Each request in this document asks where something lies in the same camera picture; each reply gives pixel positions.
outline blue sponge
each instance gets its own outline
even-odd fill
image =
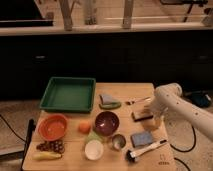
[[[142,145],[147,145],[153,143],[152,134],[149,131],[144,131],[141,133],[135,133],[131,135],[131,141],[133,147],[138,147]]]

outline wooden table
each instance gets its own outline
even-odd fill
[[[73,171],[175,171],[176,166],[169,143],[166,145],[145,153],[140,157],[140,161],[135,164],[129,164],[125,160],[125,153],[132,149],[130,135],[143,130],[154,128],[154,121],[133,122],[131,113],[133,106],[128,106],[124,102],[131,99],[143,97],[153,98],[153,85],[149,83],[97,83],[95,90],[94,106],[90,114],[65,114],[69,119],[67,134],[63,138],[65,142],[65,152],[61,159],[52,161],[36,161],[32,155],[36,152],[36,145],[43,142],[38,135],[37,129],[39,123],[47,116],[48,113],[42,111],[36,130],[32,137],[27,155],[23,163],[23,170],[73,170]],[[82,120],[94,122],[95,117],[102,112],[99,108],[100,93],[107,93],[122,102],[119,109],[113,110],[120,119],[120,126],[116,133],[125,135],[127,145],[118,152],[109,148],[104,143],[104,154],[97,161],[90,161],[85,157],[84,147],[87,135],[78,132],[78,124]],[[167,139],[167,133],[164,123],[158,129],[152,129],[151,133],[155,140]]]

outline orange ball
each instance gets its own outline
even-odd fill
[[[78,125],[78,131],[83,134],[88,134],[91,129],[91,123],[89,121],[82,121]]]

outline orange bowl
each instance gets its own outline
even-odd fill
[[[66,130],[67,118],[62,114],[48,116],[38,127],[38,132],[45,141],[55,141],[62,138]]]

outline cabinet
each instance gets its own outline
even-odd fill
[[[51,76],[213,88],[213,30],[0,37],[0,98],[41,98]]]

